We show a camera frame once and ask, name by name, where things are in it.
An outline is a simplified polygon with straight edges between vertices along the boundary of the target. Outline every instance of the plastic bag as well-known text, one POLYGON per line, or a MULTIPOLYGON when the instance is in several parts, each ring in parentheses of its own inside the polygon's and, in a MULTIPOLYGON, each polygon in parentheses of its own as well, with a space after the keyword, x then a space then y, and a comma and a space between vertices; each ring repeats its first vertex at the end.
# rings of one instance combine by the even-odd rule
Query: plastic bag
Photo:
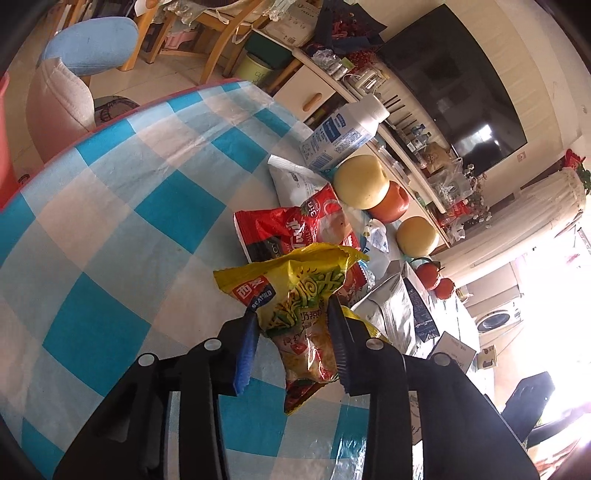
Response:
POLYGON ((385 335, 400 353, 413 354, 417 346, 413 304, 400 274, 372 290, 352 310, 385 335))
POLYGON ((271 155, 267 163, 279 205, 282 207, 301 205, 328 183, 325 178, 309 168, 296 165, 277 155, 271 155))
POLYGON ((463 173, 461 158, 429 177, 428 182, 447 209, 472 194, 470 180, 463 173))
MULTIPOLYGON (((234 222, 249 262, 285 255, 315 242, 359 249, 332 187, 327 184, 299 207, 236 212, 234 222)), ((374 286, 375 277, 363 263, 352 266, 337 292, 344 305, 353 305, 374 286)))
POLYGON ((337 379, 327 301, 344 285, 347 270, 364 258, 354 248, 313 244, 274 260, 213 273, 222 291, 256 310, 261 329, 279 349, 287 414, 337 379))

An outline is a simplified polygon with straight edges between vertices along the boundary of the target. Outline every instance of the wall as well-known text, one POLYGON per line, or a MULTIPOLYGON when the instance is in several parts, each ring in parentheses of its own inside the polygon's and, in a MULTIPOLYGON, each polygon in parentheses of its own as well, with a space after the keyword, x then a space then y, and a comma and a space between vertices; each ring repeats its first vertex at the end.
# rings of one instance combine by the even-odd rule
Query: wall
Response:
POLYGON ((585 106, 591 109, 591 75, 560 27, 534 0, 361 0, 359 3, 388 25, 382 33, 386 40, 446 3, 495 67, 519 115, 528 143, 487 172, 484 196, 490 205, 552 165, 586 132, 591 138, 591 119, 585 106), (526 158, 518 161, 521 152, 526 153, 526 158))

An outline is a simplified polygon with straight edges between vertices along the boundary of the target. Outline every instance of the red decoration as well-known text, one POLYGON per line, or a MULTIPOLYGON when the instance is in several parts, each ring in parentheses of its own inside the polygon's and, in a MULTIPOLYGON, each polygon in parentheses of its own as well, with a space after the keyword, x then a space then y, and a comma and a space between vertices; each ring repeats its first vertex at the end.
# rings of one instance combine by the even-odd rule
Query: red decoration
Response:
POLYGON ((587 157, 579 157, 575 152, 573 152, 570 148, 564 154, 564 166, 567 168, 572 168, 576 170, 581 163, 584 162, 585 158, 587 157))

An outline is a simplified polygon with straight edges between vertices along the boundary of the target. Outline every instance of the plastic bottle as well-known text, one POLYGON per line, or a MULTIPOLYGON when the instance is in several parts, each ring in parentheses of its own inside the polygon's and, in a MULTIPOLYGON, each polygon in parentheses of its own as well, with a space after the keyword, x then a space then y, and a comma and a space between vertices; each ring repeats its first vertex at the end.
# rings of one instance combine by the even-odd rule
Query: plastic bottle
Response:
POLYGON ((312 170, 328 173, 378 131, 390 113, 374 95, 342 106, 300 145, 304 163, 312 170))

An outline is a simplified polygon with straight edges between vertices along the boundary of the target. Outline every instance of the yellow snack bag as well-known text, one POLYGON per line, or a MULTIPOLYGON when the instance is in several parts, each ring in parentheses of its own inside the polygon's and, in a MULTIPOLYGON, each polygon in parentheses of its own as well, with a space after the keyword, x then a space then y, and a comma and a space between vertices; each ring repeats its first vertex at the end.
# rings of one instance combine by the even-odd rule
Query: yellow snack bag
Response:
POLYGON ((311 244, 283 257, 214 272, 217 286, 256 310, 285 367, 284 411, 292 413, 337 379, 326 323, 329 297, 347 270, 367 257, 351 247, 311 244))

